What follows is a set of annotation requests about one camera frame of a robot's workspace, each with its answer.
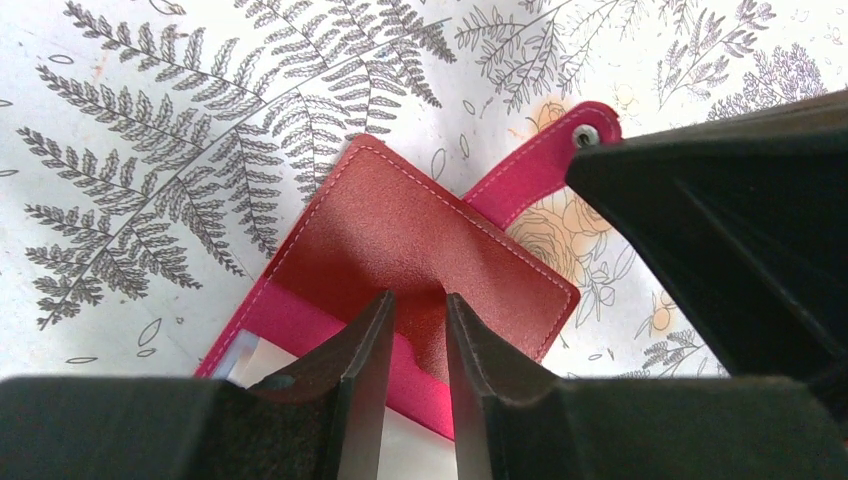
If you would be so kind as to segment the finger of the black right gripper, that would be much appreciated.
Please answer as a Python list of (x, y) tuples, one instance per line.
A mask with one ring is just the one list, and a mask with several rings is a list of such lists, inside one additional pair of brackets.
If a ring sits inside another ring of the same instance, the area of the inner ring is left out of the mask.
[(729, 373), (802, 381), (846, 422), (845, 91), (592, 147), (565, 180)]

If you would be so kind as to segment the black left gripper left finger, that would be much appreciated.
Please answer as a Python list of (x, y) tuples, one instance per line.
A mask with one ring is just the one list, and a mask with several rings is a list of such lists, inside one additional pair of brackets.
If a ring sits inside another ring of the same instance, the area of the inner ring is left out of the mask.
[(166, 377), (1, 384), (5, 479), (373, 479), (393, 345), (383, 292), (250, 388)]

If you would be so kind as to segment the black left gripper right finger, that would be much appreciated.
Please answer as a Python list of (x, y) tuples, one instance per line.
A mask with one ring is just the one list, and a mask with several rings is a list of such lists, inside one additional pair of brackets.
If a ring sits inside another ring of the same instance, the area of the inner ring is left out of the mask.
[(578, 379), (548, 371), (458, 294), (446, 340), (462, 479), (843, 479), (825, 408), (780, 377)]

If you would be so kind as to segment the red leather card holder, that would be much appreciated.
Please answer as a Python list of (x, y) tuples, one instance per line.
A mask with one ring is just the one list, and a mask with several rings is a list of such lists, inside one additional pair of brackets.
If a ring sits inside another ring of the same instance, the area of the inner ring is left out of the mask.
[(578, 104), (509, 154), (463, 197), (383, 141), (356, 136), (197, 369), (210, 377), (242, 332), (303, 356), (379, 292), (396, 300), (388, 406), (452, 438), (446, 297), (540, 361), (580, 294), (507, 234), (562, 189), (582, 145), (616, 143), (617, 113)]

